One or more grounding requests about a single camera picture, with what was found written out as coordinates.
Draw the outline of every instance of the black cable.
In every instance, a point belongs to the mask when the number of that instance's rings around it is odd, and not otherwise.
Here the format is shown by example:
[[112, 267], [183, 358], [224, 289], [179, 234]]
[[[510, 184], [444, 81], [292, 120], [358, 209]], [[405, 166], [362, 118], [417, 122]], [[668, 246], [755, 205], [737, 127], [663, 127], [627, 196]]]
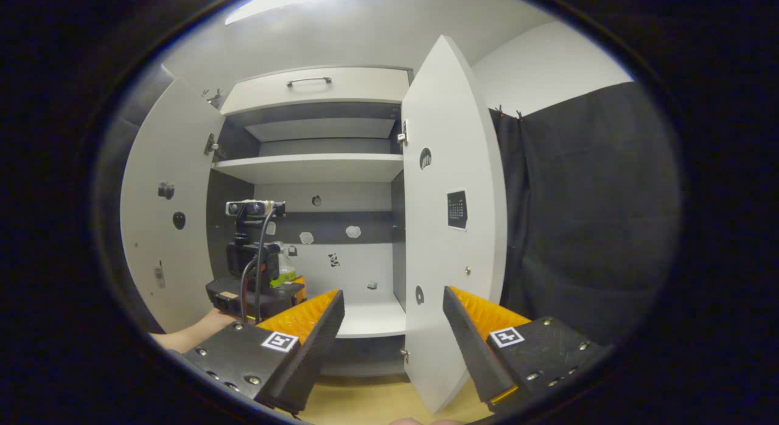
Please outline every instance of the black cable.
[[273, 215], [276, 214], [276, 208], [273, 208], [272, 211], [268, 214], [268, 217], [265, 219], [265, 222], [262, 223], [262, 231], [259, 233], [259, 247], [257, 248], [257, 277], [255, 280], [255, 288], [254, 288], [254, 304], [255, 309], [257, 309], [257, 315], [255, 322], [259, 323], [259, 277], [262, 275], [262, 240], [265, 238], [265, 229], [268, 228], [268, 223], [273, 218]]
[[245, 289], [244, 283], [245, 283], [245, 280], [246, 280], [247, 273], [251, 269], [251, 265], [253, 265], [256, 261], [257, 261], [257, 258], [251, 259], [251, 261], [248, 262], [248, 264], [246, 264], [246, 267], [244, 267], [244, 272], [241, 274], [241, 290], [240, 290], [240, 293], [241, 293], [241, 295], [240, 295], [240, 298], [241, 298], [241, 301], [240, 301], [240, 303], [241, 303], [241, 320], [243, 320], [244, 323], [246, 323], [246, 305], [244, 304], [246, 295], [244, 293], [244, 289]]

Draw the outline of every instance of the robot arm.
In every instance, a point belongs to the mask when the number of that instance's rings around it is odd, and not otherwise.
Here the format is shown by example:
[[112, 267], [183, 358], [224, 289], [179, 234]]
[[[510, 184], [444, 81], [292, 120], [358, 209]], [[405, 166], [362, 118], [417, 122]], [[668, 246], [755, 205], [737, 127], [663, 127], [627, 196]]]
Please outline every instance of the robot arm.
[[612, 349], [554, 317], [531, 321], [452, 286], [444, 289], [443, 311], [479, 399], [493, 413], [559, 390]]
[[240, 395], [297, 414], [343, 314], [343, 291], [334, 289], [258, 325], [230, 323], [180, 358]]

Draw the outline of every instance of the white sticker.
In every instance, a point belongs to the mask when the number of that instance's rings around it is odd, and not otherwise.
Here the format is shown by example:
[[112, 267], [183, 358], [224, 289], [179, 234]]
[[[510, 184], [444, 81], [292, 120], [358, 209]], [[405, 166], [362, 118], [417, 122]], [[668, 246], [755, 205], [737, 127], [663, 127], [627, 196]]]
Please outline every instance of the white sticker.
[[274, 332], [270, 334], [264, 342], [262, 342], [262, 347], [272, 348], [273, 350], [287, 353], [290, 351], [290, 349], [292, 349], [292, 347], [295, 345], [295, 342], [297, 341], [298, 337], [295, 337], [294, 335]]
[[310, 244], [314, 242], [314, 235], [311, 234], [309, 231], [304, 231], [300, 234], [300, 242], [303, 244]]
[[362, 231], [360, 230], [359, 226], [356, 225], [350, 225], [346, 228], [346, 234], [350, 238], [358, 238], [360, 234], [362, 234]]
[[501, 329], [500, 331], [492, 331], [489, 333], [490, 337], [492, 337], [493, 341], [496, 345], [500, 348], [504, 348], [506, 346], [515, 345], [519, 342], [525, 341], [525, 339], [522, 338], [522, 335], [517, 332], [514, 328], [506, 328]]

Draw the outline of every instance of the door hinge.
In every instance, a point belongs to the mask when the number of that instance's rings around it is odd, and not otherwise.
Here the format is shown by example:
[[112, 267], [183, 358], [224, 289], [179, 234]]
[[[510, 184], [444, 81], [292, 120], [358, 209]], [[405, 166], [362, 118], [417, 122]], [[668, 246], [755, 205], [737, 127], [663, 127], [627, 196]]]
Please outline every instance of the door hinge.
[[401, 145], [408, 145], [408, 119], [403, 120], [403, 131], [397, 135], [397, 142]]
[[203, 154], [207, 156], [212, 151], [216, 151], [217, 156], [219, 156], [222, 159], [228, 158], [228, 154], [226, 154], [225, 151], [219, 149], [219, 144], [217, 144], [217, 141], [214, 138], [213, 133], [208, 134], [208, 139], [206, 140], [206, 148], [205, 150], [203, 150]]

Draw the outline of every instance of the wooden floor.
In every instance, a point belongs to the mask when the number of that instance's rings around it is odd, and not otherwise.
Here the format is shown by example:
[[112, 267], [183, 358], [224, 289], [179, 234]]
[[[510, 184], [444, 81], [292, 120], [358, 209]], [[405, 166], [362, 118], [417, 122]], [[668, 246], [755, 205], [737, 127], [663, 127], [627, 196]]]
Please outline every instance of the wooden floor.
[[450, 405], [431, 415], [405, 376], [384, 378], [321, 377], [298, 416], [314, 425], [387, 425], [411, 417], [424, 425], [449, 419], [468, 423], [489, 416], [473, 380], [468, 381]]

